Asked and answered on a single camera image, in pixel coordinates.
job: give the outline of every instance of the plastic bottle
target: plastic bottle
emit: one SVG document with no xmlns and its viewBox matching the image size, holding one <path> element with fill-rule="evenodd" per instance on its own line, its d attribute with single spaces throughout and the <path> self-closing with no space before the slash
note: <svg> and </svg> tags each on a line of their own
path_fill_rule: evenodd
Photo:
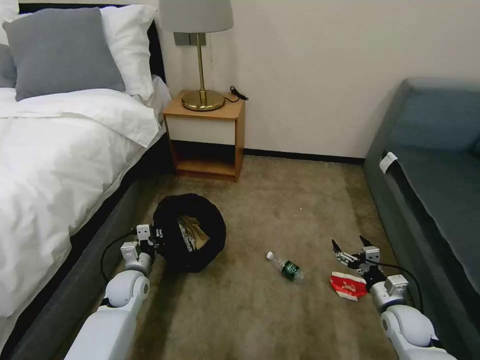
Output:
<svg viewBox="0 0 480 360">
<path fill-rule="evenodd" d="M 275 257 L 274 253 L 269 251 L 266 254 L 266 258 L 272 262 L 272 264 L 281 272 L 281 274 L 288 280 L 299 283 L 303 280 L 304 274 L 300 271 L 300 268 L 289 260 L 283 260 Z"/>
</svg>

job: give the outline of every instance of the power cord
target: power cord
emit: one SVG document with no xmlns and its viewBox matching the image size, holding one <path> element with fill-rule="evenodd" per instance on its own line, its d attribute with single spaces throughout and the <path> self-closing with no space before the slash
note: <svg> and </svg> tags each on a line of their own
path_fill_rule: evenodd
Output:
<svg viewBox="0 0 480 360">
<path fill-rule="evenodd" d="M 376 262 L 376 261 L 372 261 L 372 260 L 368 260 L 368 259 L 365 259 L 365 261 L 367 263 L 383 266 L 383 267 L 386 267 L 386 268 L 398 269 L 398 270 L 401 270 L 401 271 L 405 272 L 408 276 L 410 276 L 413 279 L 413 282 L 415 283 L 415 286 L 416 286 L 416 291 L 418 292 L 418 310 L 422 314 L 424 313 L 424 298 L 422 297 L 422 291 L 420 289 L 420 284 L 417 281 L 417 278 L 410 271 L 408 271 L 406 268 L 398 266 L 398 265 L 390 265 L 390 264 L 386 264 L 386 263 L 383 263 L 383 262 Z"/>
<path fill-rule="evenodd" d="M 239 91 L 235 88 L 235 86 L 230 86 L 230 92 L 237 97 L 236 100 L 230 100 L 228 97 L 225 98 L 231 103 L 236 103 L 240 99 L 245 100 L 245 101 L 248 101 L 248 99 L 249 99 L 245 95 L 242 95 L 241 93 L 239 93 Z"/>
<path fill-rule="evenodd" d="M 135 229 L 131 229 L 130 232 L 120 236 L 119 238 L 113 240 L 111 243 L 109 243 L 106 248 L 103 250 L 103 252 L 101 253 L 101 257 L 100 257 L 100 274 L 101 274 L 101 277 L 103 278 L 103 281 L 105 281 L 105 285 L 109 283 L 109 278 L 107 277 L 107 275 L 105 275 L 105 271 L 104 271 L 104 259 L 105 259 L 105 255 L 107 254 L 107 251 L 113 246 L 115 245 L 116 243 L 118 243 L 120 240 L 122 239 L 125 239 L 126 237 L 129 237 L 130 235 L 135 235 L 137 233 L 137 231 Z"/>
</svg>

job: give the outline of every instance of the bed frame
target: bed frame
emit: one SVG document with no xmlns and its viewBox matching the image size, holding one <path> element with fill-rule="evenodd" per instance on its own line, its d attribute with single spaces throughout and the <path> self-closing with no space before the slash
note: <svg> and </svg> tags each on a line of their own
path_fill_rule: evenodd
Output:
<svg viewBox="0 0 480 360">
<path fill-rule="evenodd" d="M 20 4 L 20 13 L 38 10 L 123 6 L 111 4 Z M 166 81 L 162 49 L 155 23 L 148 30 L 150 70 Z M 100 256 L 113 239 L 134 227 L 139 179 L 156 173 L 172 173 L 172 157 L 163 136 L 124 176 L 120 187 L 93 217 L 70 238 L 72 250 L 58 272 L 22 312 L 5 344 L 0 360 L 51 360 L 62 344 L 94 306 L 104 288 Z M 120 260 L 120 246 L 112 246 L 105 256 L 104 269 L 111 274 Z"/>
</svg>

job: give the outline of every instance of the red wrapper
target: red wrapper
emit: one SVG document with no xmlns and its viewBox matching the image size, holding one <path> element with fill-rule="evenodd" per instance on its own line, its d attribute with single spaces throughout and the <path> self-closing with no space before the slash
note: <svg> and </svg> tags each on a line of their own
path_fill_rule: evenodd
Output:
<svg viewBox="0 0 480 360">
<path fill-rule="evenodd" d="M 330 284 L 339 297 L 358 301 L 367 293 L 367 283 L 361 277 L 332 271 Z"/>
</svg>

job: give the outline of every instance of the wooden nightstand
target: wooden nightstand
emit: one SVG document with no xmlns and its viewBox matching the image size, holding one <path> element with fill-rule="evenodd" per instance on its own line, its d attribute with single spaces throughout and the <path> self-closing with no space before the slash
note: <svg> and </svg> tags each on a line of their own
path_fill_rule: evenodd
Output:
<svg viewBox="0 0 480 360">
<path fill-rule="evenodd" d="M 245 102 L 226 100 L 217 110 L 192 111 L 182 106 L 184 93 L 163 110 L 176 175 L 238 181 L 244 159 Z"/>
</svg>

